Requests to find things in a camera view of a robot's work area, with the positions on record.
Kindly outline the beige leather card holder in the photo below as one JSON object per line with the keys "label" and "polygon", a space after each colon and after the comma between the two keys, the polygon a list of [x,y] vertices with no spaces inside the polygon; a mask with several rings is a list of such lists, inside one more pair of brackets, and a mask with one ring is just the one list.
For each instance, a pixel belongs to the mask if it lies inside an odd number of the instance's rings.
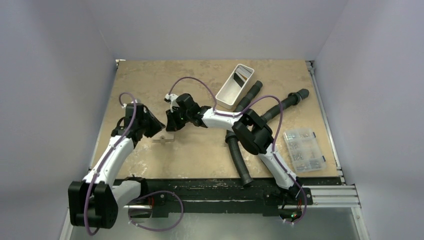
{"label": "beige leather card holder", "polygon": [[175,141],[175,135],[173,133],[161,133],[161,134],[157,134],[155,135],[152,140],[153,143],[159,143],[159,144],[166,144],[166,143],[171,143]]}

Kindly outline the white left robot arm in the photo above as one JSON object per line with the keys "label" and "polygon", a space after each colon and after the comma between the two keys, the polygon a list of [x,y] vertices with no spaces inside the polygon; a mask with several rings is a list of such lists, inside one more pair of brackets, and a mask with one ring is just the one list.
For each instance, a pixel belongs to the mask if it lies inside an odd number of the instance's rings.
{"label": "white left robot arm", "polygon": [[147,181],[128,177],[117,187],[118,173],[143,138],[151,138],[165,125],[142,103],[130,103],[125,115],[111,131],[109,143],[91,171],[80,181],[73,181],[67,190],[69,219],[73,226],[87,229],[110,229],[119,210],[134,201],[138,205],[149,199]]}

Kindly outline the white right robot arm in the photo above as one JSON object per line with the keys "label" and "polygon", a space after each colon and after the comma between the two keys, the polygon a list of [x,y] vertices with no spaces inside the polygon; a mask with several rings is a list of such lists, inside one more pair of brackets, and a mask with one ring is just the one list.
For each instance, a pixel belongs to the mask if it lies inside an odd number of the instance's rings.
{"label": "white right robot arm", "polygon": [[166,131],[179,131],[187,123],[192,123],[196,127],[232,131],[243,148],[250,154],[258,156],[271,172],[281,190],[283,203],[295,205],[303,203],[307,206],[311,204],[311,200],[308,199],[296,174],[290,170],[277,150],[278,135],[273,133],[268,121],[277,115],[281,116],[283,110],[297,105],[308,96],[309,92],[306,89],[292,92],[260,116],[250,106],[241,112],[221,111],[210,106],[199,106],[188,93],[181,95],[168,93],[164,98],[170,104],[170,109],[166,112]]}

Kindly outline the white plastic card bin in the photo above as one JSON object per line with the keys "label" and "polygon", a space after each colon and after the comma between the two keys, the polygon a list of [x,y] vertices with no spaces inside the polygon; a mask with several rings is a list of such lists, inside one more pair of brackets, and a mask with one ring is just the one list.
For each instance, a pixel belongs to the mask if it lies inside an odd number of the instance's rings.
{"label": "white plastic card bin", "polygon": [[[243,66],[252,72],[251,77],[245,82],[243,87],[238,86],[233,79],[233,73],[236,67],[238,66]],[[242,98],[242,94],[247,92],[251,78],[255,72],[253,68],[241,63],[237,64],[236,67],[233,69],[227,80],[224,82],[220,90],[215,95],[217,104],[227,110],[231,110],[236,107],[239,100],[241,100]]]}

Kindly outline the stack of cards in bin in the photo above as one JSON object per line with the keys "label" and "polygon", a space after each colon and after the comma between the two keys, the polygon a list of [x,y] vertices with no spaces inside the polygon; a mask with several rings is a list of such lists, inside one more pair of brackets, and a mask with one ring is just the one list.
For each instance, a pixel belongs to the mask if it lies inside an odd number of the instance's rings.
{"label": "stack of cards in bin", "polygon": [[239,65],[236,67],[233,73],[233,80],[239,87],[243,87],[246,81],[251,77],[252,72],[245,68],[244,66]]}

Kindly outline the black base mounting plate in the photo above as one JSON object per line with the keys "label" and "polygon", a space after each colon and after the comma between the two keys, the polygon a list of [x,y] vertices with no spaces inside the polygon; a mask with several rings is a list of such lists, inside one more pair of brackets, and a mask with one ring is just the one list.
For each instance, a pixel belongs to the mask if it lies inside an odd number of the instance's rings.
{"label": "black base mounting plate", "polygon": [[264,217],[290,217],[297,204],[284,204],[283,193],[271,177],[255,178],[242,186],[238,178],[186,178],[141,180],[142,195],[156,192],[147,199],[129,202],[132,215],[145,209],[153,218],[170,213],[261,214]]}

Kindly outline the clear plastic screw organizer box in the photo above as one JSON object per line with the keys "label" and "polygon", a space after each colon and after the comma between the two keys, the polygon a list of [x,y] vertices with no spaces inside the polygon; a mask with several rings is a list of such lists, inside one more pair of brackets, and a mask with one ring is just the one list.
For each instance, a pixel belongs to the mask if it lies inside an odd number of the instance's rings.
{"label": "clear plastic screw organizer box", "polygon": [[324,170],[326,159],[311,128],[295,128],[283,133],[291,164],[296,174]]}

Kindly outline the aluminium frame rail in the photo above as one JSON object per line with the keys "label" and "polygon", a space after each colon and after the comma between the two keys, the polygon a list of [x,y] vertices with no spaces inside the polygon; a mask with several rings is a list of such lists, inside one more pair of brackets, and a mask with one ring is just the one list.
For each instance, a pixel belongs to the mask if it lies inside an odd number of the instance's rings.
{"label": "aluminium frame rail", "polygon": [[318,208],[360,208],[361,203],[355,185],[347,185],[344,178],[343,169],[341,167],[339,156],[335,147],[332,131],[328,122],[327,114],[319,91],[318,83],[315,77],[314,61],[307,60],[305,62],[309,72],[317,101],[320,107],[321,115],[326,128],[328,142],[331,146],[332,155],[334,156],[335,167],[337,171],[337,179],[340,182],[337,185],[312,186],[311,192],[314,194],[313,205]]}

